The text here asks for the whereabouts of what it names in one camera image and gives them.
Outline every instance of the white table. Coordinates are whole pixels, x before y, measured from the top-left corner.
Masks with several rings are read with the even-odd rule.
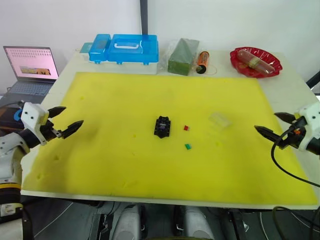
[[[217,68],[215,75],[208,77],[215,78],[239,78],[243,75],[239,74],[230,63],[230,55],[227,51],[209,51],[210,63]],[[296,71],[289,64],[287,59],[281,53],[275,53],[275,56],[280,60],[283,70],[280,75],[259,80],[259,83],[273,109],[274,112],[288,112],[294,113],[295,110],[314,103],[317,100],[316,96],[311,92],[303,79],[296,73]],[[49,94],[45,97],[42,105],[46,109],[59,106],[63,97],[68,91],[76,72],[106,72],[106,73],[133,73],[146,74],[149,71],[139,68],[132,72],[131,68],[126,68],[118,65],[93,64],[85,61],[83,56],[75,52],[58,80],[51,88]],[[159,71],[159,75],[168,75],[165,71]],[[288,129],[288,124],[279,121],[283,130]],[[32,149],[31,152],[22,159],[22,182],[26,175],[31,171],[33,162],[38,154],[39,146]],[[295,154],[302,168],[304,169],[309,180],[315,183],[320,183],[320,160],[319,157],[309,153],[300,152],[294,149]],[[320,204],[320,189],[314,187],[318,197],[318,204]],[[22,190],[21,194],[39,196],[39,197],[53,197],[53,198],[67,198],[67,199],[81,199],[81,200],[97,200],[97,201],[122,201],[122,202],[144,202],[144,203],[160,203],[160,204],[177,204],[177,205],[197,205],[197,206],[211,206],[223,208],[248,208],[248,209],[272,209],[274,205],[261,204],[235,204],[235,203],[221,203],[221,202],[194,202],[183,200],[165,200],[165,199],[146,199],[146,198],[132,198],[132,197],[113,197],[113,196],[96,196],[96,195],[76,195],[65,194],[57,192],[40,192]],[[287,205],[291,209],[316,209],[316,205]]]

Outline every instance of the white wall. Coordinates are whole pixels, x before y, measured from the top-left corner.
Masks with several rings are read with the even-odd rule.
[[[1,0],[0,93],[16,81],[2,46],[51,47],[61,73],[97,33],[140,34],[139,0]]]
[[[216,50],[252,46],[284,53],[305,81],[320,70],[320,0],[148,2],[149,33],[161,46],[179,38]]]
[[[149,0],[160,47],[191,38],[208,49],[283,52],[308,80],[320,68],[319,0]],[[97,33],[141,33],[139,0],[1,0],[0,46],[51,47],[59,73]],[[0,49],[0,93],[15,76]]]

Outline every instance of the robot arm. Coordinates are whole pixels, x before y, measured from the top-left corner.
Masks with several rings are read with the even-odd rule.
[[[284,149],[292,146],[300,151],[309,151],[320,155],[320,102],[302,107],[294,115],[277,112],[275,115],[282,121],[291,124],[287,138],[280,140],[278,146]],[[272,142],[279,140],[279,135],[264,126],[254,126],[266,139]]]
[[[54,138],[65,139],[83,124],[83,121],[77,121],[64,131],[55,130],[54,124],[48,118],[59,115],[65,107],[46,110],[31,102],[21,103],[21,106],[21,121],[25,129],[0,137],[0,236],[7,236],[7,239],[23,239],[24,236],[22,228],[20,231],[12,230],[13,226],[23,224],[23,205],[20,203],[21,159],[31,148],[39,144],[45,145]]]

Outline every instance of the green foam block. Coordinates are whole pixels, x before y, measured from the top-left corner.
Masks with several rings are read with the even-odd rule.
[[[197,53],[198,40],[181,38],[168,61],[168,72],[187,76]]]

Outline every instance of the yellow foam mat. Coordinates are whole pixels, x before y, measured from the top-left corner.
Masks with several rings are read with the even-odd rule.
[[[316,204],[313,189],[280,171],[254,125],[281,128],[257,80],[77,73],[53,119],[84,120],[40,148],[24,190],[243,204]],[[231,122],[219,128],[221,114]],[[168,116],[170,136],[154,135]],[[187,150],[185,144],[191,144]],[[290,147],[279,163],[306,178]]]

